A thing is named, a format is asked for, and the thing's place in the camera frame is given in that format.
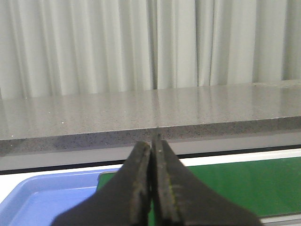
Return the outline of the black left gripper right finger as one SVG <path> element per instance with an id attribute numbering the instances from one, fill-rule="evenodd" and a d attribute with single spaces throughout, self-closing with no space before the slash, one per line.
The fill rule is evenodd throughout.
<path id="1" fill-rule="evenodd" d="M 155 225 L 261 225 L 255 214 L 227 200 L 199 180 L 159 134 L 152 138 L 150 163 Z"/>

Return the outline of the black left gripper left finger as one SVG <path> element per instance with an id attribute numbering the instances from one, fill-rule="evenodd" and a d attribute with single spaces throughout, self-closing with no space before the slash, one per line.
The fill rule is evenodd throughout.
<path id="1" fill-rule="evenodd" d="M 135 144 L 123 166 L 91 197 L 58 215 L 53 226 L 146 226 L 151 206 L 150 146 Z"/>

